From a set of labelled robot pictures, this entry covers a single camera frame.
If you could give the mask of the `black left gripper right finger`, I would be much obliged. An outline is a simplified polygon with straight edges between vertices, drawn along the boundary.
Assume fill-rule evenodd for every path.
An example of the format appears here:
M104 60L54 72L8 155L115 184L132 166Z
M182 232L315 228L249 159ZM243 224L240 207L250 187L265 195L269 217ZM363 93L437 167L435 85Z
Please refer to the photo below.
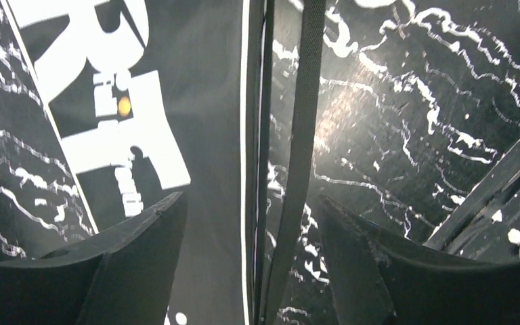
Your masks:
M520 324L520 261L427 248L325 195L316 220L340 324Z

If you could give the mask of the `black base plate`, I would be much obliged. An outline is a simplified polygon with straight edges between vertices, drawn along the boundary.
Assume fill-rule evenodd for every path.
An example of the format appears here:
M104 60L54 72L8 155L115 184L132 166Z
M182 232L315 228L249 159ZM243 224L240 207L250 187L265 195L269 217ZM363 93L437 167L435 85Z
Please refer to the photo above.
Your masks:
M520 260L520 140L425 246L492 263Z

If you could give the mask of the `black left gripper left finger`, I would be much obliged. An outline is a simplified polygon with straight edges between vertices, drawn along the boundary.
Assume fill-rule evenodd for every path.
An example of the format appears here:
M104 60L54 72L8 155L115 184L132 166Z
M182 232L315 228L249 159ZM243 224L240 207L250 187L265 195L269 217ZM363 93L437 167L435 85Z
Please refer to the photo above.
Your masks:
M91 238L0 262L0 324L164 324L187 207L175 192Z

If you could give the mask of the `black racket bag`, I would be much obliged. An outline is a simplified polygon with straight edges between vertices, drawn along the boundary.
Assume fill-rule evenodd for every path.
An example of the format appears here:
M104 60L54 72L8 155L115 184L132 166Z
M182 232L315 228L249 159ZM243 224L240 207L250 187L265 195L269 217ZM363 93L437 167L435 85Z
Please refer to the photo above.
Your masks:
M174 324L253 324L267 63L302 1L7 1L93 232L183 192Z

